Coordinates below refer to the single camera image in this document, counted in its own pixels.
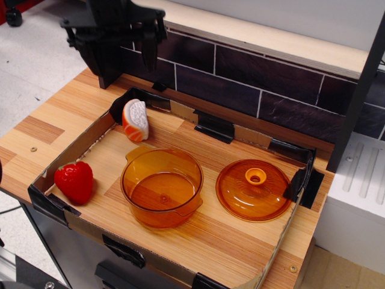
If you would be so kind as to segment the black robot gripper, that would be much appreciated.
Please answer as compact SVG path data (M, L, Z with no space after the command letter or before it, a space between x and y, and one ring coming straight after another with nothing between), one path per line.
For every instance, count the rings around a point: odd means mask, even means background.
M85 7L62 19L68 42L88 68L102 76L103 66L95 43L141 41L142 58L149 73L156 69L158 43L167 38L165 11L132 1L86 1Z

